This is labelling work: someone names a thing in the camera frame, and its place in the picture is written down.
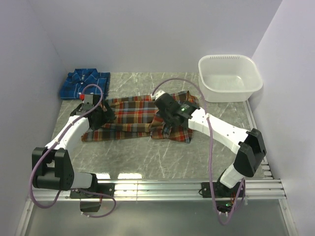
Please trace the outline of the red brown plaid shirt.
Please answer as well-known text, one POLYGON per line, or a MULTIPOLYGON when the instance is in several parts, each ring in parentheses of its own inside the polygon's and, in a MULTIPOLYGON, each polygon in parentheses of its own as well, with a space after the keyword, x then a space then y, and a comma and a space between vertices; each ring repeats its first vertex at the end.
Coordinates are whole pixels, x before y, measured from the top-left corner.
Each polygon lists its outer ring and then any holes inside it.
POLYGON ((193 131, 181 126, 171 128, 157 114, 158 108, 149 95, 111 98, 106 100, 116 119, 96 131, 81 136, 83 142, 99 142, 150 136, 190 143, 193 131))

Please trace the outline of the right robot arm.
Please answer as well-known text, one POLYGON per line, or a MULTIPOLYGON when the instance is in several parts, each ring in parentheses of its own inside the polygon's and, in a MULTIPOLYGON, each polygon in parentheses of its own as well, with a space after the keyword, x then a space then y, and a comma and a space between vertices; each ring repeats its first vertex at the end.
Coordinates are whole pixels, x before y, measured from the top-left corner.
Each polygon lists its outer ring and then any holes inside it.
POLYGON ((182 126, 203 133, 236 154, 233 164, 222 173, 218 180, 217 191, 221 196, 229 196, 234 191, 234 186, 243 178, 254 176, 267 153, 259 130, 255 128, 246 130, 233 126, 207 113, 194 103, 175 101, 170 94, 162 90, 151 98, 167 125, 182 126))

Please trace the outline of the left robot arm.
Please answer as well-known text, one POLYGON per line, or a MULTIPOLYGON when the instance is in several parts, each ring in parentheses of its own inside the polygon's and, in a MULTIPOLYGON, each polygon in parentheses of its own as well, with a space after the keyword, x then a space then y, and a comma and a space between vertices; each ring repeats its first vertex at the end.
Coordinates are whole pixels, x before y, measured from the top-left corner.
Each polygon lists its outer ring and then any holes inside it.
POLYGON ((99 185, 93 182, 93 174, 76 173, 70 154, 84 133, 97 130, 115 119, 108 102, 103 100, 91 113, 80 117, 93 106, 87 101, 79 104, 68 118, 59 134, 45 147, 37 147, 32 152, 32 185, 35 188, 66 191, 81 188, 88 198, 95 197, 99 185))

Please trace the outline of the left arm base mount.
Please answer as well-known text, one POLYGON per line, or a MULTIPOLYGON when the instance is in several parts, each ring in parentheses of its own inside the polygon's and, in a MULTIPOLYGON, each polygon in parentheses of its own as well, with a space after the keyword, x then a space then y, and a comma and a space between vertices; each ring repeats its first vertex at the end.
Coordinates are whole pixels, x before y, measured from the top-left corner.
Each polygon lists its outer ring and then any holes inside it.
POLYGON ((96 187, 91 187, 89 189, 84 189, 90 193, 85 193, 80 190, 74 190, 70 193, 71 199, 101 199, 103 194, 110 197, 114 196, 115 184, 114 183, 98 183, 96 187))

